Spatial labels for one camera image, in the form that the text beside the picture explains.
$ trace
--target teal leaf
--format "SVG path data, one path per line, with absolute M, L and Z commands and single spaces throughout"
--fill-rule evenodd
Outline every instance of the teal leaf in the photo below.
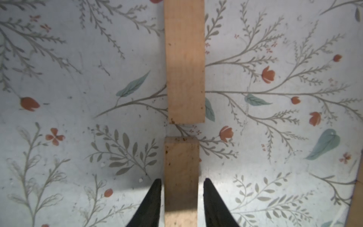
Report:
M 325 222 L 324 224 L 321 225 L 321 227 L 330 227 L 331 223 L 333 221 L 330 221 L 330 222 Z M 337 225 L 337 224 L 343 224 L 342 222 L 340 221 L 337 221 L 333 226 Z
M 205 98 L 205 117 L 213 122 L 216 120 L 211 102 L 207 98 Z
M 315 160 L 328 151 L 336 148 L 340 143 L 340 137 L 334 129 L 327 129 L 321 134 L 313 151 L 306 157 L 307 160 Z
M 142 77 L 140 77 L 140 78 L 138 78 L 138 79 L 136 79 L 134 81 L 131 81 L 124 89 L 117 92 L 116 96 L 126 97 L 126 96 L 134 93 L 142 85 L 142 83 L 145 81 L 145 79 L 149 75 L 149 73 L 150 73 L 150 71 L 147 72 Z
M 252 94 L 248 94 L 245 97 L 245 101 L 248 104 L 251 104 L 252 106 L 262 106 L 262 105 L 270 105 L 272 103 L 268 103 L 263 99 L 257 98 L 256 96 L 252 95 Z

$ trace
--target white floral surface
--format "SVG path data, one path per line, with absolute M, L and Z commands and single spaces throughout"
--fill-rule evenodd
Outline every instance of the white floral surface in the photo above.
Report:
M 195 135 L 200 186 L 240 226 L 343 226 L 362 7 L 207 0 L 207 119 L 169 125 L 162 1 L 0 0 L 0 225 L 125 226 L 163 177 L 164 137 Z

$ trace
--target wooden block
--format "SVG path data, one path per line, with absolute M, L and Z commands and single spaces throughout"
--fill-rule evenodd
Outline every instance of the wooden block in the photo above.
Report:
M 363 154 L 360 157 L 360 165 L 358 169 L 357 181 L 363 183 Z
M 165 227 L 197 227 L 199 141 L 166 137 Z
M 357 181 L 354 188 L 352 203 L 350 205 L 345 227 L 363 227 L 363 183 Z
M 171 124 L 205 121 L 204 0 L 164 0 Z

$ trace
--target small red flower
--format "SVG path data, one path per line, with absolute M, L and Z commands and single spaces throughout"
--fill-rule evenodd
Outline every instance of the small red flower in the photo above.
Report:
M 40 15 L 29 16 L 29 17 L 30 17 L 30 22 L 38 22 L 38 19 L 40 18 Z
M 271 81 L 274 81 L 274 78 L 275 78 L 275 71 L 269 70 L 269 68 L 270 68 L 270 66 L 267 66 L 262 71 L 262 79 L 268 84 L 271 83 Z
M 296 104 L 299 104 L 301 101 L 300 101 L 299 97 L 294 96 L 294 97 L 292 97 L 292 98 L 291 98 L 291 102 L 292 102 L 294 105 L 296 105 Z
M 66 137 L 64 135 L 57 135 L 58 133 L 58 129 L 56 128 L 51 128 L 50 131 L 52 132 L 53 135 L 45 135 L 45 139 L 46 140 L 53 140 L 52 144 L 54 146 L 58 146 L 59 145 L 59 141 L 63 141 Z
M 39 108 L 40 105 L 39 103 L 37 103 L 37 101 L 35 101 L 33 98 L 31 97 L 24 97 L 20 99 L 20 105 L 21 107 L 23 107 L 24 109 L 28 110 L 28 111 L 32 111 L 34 112 L 34 108 Z
M 224 126 L 220 131 L 219 131 L 219 137 L 221 138 L 221 140 L 223 140 L 225 143 L 227 143 L 227 138 L 232 138 L 233 136 L 233 131 L 232 128 L 229 128 L 228 126 Z
M 340 61 L 340 59 L 342 58 L 342 56 L 340 54 L 336 54 L 334 57 L 333 57 L 333 61 L 335 62 L 338 62 Z
M 104 193 L 104 196 L 108 198 L 108 197 L 112 196 L 112 194 L 113 194 L 113 190 L 107 189 Z
M 344 164 L 347 164 L 348 160 L 350 160 L 352 158 L 352 155 L 350 155 L 348 152 L 345 152 L 343 157 L 344 158 L 340 158 L 339 161 L 344 162 Z
M 46 32 L 49 32 L 52 28 L 49 27 L 47 24 L 41 25 L 40 26 L 42 29 L 46 30 Z
M 320 124 L 321 122 L 321 115 L 320 113 L 318 112 L 313 112 L 310 114 L 312 117 L 310 118 L 309 120 L 309 123 L 312 125 L 312 126 L 317 126 L 318 124 Z

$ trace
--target wooden plank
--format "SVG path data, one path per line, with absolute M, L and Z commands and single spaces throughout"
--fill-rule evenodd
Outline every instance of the wooden plank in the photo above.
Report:
M 350 205 L 348 218 L 345 227 L 363 227 L 363 183 L 355 183 L 352 202 Z
M 197 227 L 198 178 L 198 139 L 166 137 L 165 227 Z
M 357 181 L 363 183 L 363 154 L 360 157 L 360 165 L 358 169 Z
M 164 0 L 169 123 L 205 121 L 204 0 Z

